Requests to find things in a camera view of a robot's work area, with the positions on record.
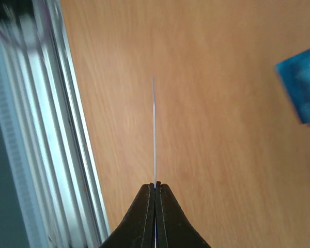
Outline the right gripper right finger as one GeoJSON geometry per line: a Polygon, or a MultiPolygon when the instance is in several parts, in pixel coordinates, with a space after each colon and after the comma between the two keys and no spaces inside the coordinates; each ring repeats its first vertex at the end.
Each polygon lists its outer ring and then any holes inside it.
{"type": "Polygon", "coordinates": [[[168,184],[155,189],[155,247],[209,247],[191,225],[168,184]]]}

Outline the blue VIP card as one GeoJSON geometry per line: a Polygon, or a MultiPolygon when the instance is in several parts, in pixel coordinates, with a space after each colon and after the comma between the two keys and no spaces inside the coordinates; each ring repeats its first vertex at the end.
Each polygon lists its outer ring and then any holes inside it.
{"type": "Polygon", "coordinates": [[[310,49],[275,65],[302,124],[310,125],[310,49]]]}

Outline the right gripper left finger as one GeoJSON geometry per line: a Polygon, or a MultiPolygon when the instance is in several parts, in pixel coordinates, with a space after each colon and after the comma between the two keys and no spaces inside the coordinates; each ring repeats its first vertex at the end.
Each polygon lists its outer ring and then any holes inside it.
{"type": "Polygon", "coordinates": [[[154,219],[154,184],[144,184],[120,224],[101,247],[155,247],[154,219]]]}

